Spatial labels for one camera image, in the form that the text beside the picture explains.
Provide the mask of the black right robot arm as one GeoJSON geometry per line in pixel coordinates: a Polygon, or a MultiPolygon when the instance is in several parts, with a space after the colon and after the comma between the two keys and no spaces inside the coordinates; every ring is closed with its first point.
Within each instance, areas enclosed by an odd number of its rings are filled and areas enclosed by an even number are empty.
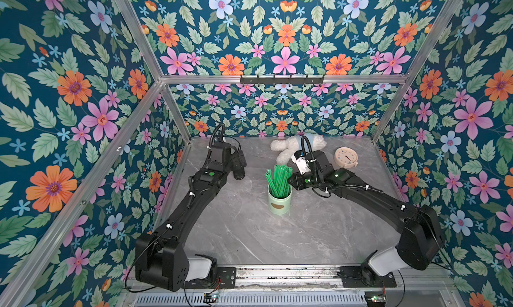
{"type": "Polygon", "coordinates": [[[445,243],[436,211],[428,205],[418,208],[377,189],[348,169],[334,169],[322,151],[291,156],[299,171],[288,179],[301,191],[319,190],[320,196],[336,195],[350,200],[387,222],[400,234],[397,245],[370,254],[361,264],[368,282],[378,276],[410,267],[426,270],[445,243]]]}

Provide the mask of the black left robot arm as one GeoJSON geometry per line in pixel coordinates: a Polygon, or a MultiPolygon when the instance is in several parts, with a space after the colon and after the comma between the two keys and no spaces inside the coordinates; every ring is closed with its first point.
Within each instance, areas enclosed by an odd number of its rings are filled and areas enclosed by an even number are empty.
{"type": "Polygon", "coordinates": [[[213,142],[204,165],[188,178],[188,193],[156,230],[136,241],[134,275],[137,281],[177,292],[187,282],[217,283],[217,260],[210,256],[187,256],[188,236],[207,205],[219,194],[232,173],[243,179],[247,166],[240,145],[213,142]]]}

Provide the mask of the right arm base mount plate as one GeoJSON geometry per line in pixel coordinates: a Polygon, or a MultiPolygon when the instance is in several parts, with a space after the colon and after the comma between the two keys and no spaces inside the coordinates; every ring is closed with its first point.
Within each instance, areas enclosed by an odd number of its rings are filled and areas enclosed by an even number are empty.
{"type": "Polygon", "coordinates": [[[394,275],[378,276],[369,268],[341,266],[337,272],[344,288],[396,288],[394,275]]]}

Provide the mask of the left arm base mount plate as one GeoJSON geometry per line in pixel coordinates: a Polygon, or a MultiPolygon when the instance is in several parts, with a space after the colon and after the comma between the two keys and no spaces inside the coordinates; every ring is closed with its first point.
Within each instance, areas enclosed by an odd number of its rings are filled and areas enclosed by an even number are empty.
{"type": "Polygon", "coordinates": [[[211,272],[205,279],[190,280],[184,283],[186,289],[234,289],[236,282],[236,267],[218,267],[216,274],[211,272]]]}

